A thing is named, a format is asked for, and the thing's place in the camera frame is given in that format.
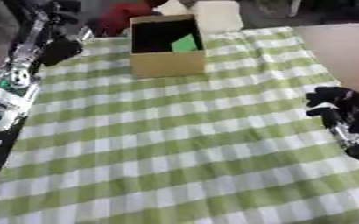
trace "table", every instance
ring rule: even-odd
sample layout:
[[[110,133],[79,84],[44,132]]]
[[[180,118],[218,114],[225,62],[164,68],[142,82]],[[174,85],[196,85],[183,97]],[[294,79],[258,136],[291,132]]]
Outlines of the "table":
[[[135,80],[126,38],[45,70],[0,223],[358,222],[359,161],[305,115],[336,79],[288,27],[210,38],[202,76]]]
[[[303,26],[295,30],[343,86],[359,91],[359,24]]]

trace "open box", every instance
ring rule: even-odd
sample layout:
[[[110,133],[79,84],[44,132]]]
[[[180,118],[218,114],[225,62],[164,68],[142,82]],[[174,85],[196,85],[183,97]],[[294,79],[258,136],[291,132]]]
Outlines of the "open box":
[[[132,72],[139,78],[204,74],[205,52],[194,15],[133,17]]]

